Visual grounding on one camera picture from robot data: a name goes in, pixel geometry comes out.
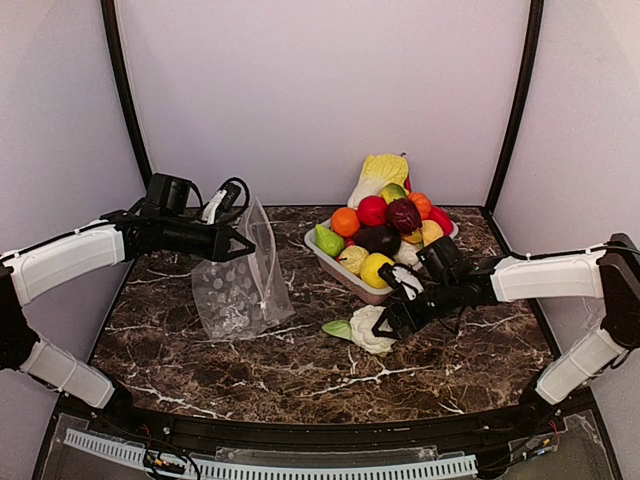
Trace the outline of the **white cauliflower toy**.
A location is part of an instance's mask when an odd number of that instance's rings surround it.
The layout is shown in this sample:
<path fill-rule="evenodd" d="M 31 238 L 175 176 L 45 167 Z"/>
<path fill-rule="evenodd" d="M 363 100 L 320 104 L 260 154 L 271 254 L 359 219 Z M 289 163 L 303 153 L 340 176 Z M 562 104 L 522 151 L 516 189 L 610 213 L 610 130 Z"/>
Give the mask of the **white cauliflower toy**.
<path fill-rule="evenodd" d="M 356 310 L 349 320 L 334 320 L 325 323 L 322 331 L 344 340 L 351 341 L 364 351 L 378 356 L 392 352 L 394 339 L 377 337 L 373 327 L 385 310 L 382 306 L 367 305 Z"/>

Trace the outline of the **clear dotted zip top bag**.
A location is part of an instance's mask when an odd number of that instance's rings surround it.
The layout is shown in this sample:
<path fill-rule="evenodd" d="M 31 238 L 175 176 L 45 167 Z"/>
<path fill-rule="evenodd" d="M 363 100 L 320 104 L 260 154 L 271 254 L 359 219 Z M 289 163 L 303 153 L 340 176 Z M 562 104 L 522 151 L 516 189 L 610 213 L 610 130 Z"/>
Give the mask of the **clear dotted zip top bag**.
<path fill-rule="evenodd" d="M 252 340 L 295 314 L 258 199 L 240 216 L 237 231 L 255 245 L 254 253 L 225 263 L 204 260 L 191 271 L 197 314 L 213 342 Z"/>

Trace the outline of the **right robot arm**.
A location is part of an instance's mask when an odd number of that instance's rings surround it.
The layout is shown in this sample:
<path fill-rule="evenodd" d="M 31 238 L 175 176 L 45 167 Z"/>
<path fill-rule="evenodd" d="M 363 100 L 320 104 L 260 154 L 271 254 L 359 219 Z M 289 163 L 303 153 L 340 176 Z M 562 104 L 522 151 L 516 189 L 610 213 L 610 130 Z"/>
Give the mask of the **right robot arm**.
<path fill-rule="evenodd" d="M 453 240 L 441 237 L 417 257 L 431 282 L 403 266 L 383 265 L 380 277 L 406 299 L 384 309 L 372 328 L 377 337 L 400 340 L 454 310 L 556 297 L 603 300 L 600 324 L 535 381 L 532 399 L 558 405 L 576 388 L 639 347 L 639 252 L 625 234 L 585 249 L 539 255 L 512 254 L 473 266 Z"/>

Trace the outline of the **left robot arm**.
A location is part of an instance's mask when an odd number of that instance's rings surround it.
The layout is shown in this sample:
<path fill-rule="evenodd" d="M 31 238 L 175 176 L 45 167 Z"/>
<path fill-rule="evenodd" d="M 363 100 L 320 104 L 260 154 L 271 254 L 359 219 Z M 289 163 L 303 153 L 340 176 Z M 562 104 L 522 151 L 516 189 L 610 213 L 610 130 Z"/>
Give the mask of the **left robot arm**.
<path fill-rule="evenodd" d="M 23 309 L 40 295 L 94 270 L 157 251 L 227 262 L 254 252 L 255 245 L 233 222 L 250 198 L 240 178 L 227 179 L 209 201 L 189 216 L 190 180 L 156 173 L 146 194 L 127 210 L 22 250 L 1 256 L 1 367 L 22 372 L 97 409 L 128 403 L 130 394 L 106 373 L 62 350 L 31 328 Z"/>

